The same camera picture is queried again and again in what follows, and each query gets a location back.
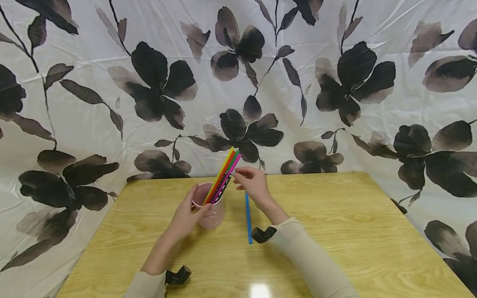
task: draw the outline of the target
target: left hand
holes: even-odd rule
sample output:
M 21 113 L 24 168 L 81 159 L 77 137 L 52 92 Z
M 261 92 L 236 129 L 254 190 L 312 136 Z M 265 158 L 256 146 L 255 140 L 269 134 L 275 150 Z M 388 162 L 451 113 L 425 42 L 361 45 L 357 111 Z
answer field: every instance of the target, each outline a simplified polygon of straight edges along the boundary
M 196 192 L 197 187 L 198 184 L 194 184 L 182 202 L 180 202 L 179 206 L 177 206 L 171 223 L 165 231 L 165 233 L 176 237 L 178 240 L 187 237 L 192 232 L 197 222 L 212 208 L 212 204 L 206 204 L 197 212 L 192 213 L 192 196 Z

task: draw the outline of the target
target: beige sleeve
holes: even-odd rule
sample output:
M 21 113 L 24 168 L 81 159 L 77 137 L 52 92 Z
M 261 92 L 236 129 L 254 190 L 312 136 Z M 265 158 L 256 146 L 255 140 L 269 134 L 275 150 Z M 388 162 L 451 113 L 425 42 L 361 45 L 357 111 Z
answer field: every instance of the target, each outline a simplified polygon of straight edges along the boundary
M 161 275 L 148 275 L 139 271 L 123 298 L 164 298 L 166 295 L 166 272 Z
M 269 240 L 303 276 L 313 297 L 357 298 L 359 295 L 338 265 L 292 217 L 277 226 Z

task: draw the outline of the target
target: pink straw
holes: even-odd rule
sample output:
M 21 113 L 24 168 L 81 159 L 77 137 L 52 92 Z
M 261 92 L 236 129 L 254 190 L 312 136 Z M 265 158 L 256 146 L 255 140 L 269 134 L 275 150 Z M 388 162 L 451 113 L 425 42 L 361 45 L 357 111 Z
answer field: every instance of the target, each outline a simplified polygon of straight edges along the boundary
M 218 198 L 218 194 L 220 194 L 223 191 L 222 188 L 224 187 L 225 182 L 227 182 L 227 180 L 229 180 L 230 175 L 232 175 L 233 171 L 235 170 L 235 167 L 237 166 L 237 163 L 239 162 L 240 157 L 242 157 L 242 154 L 239 153 L 237 158 L 235 159 L 234 163 L 230 167 L 230 171 L 227 173 L 227 176 L 225 177 L 224 181 L 222 182 L 222 184 L 218 188 L 218 191 L 217 191 L 215 197 L 212 199 L 212 204 L 216 203 L 216 200 Z

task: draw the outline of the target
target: hand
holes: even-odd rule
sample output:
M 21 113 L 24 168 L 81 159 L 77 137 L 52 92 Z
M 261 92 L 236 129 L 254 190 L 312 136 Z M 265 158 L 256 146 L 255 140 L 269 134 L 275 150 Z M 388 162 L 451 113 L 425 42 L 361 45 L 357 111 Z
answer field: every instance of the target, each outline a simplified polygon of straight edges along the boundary
M 245 190 L 255 206 L 268 217 L 273 225 L 279 225 L 290 218 L 270 195 L 267 177 L 263 171 L 249 166 L 239 167 L 235 169 L 234 178 L 234 183 L 240 184 L 237 189 Z
M 192 232 L 197 222 L 212 208 L 212 204 L 206 204 L 197 212 L 192 213 L 192 196 L 196 192 L 197 186 L 197 183 L 194 184 L 179 206 L 177 206 L 171 223 L 164 234 L 173 235 L 178 240 L 184 239 Z

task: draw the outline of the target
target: wooden table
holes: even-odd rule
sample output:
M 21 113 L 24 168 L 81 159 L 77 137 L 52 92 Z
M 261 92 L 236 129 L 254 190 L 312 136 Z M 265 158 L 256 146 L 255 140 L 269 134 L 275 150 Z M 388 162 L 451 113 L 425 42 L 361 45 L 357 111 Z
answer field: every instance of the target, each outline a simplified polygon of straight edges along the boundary
M 178 202 L 195 182 L 128 184 L 61 289 L 59 298 L 121 297 Z M 473 297 L 370 176 L 364 173 L 268 176 L 273 197 L 305 226 L 363 298 Z M 171 297 L 310 297 L 291 263 L 270 244 L 248 244 L 245 199 L 229 187 L 226 217 L 216 229 L 196 228 L 173 271 L 192 270 Z M 252 226 L 266 217 L 251 203 Z

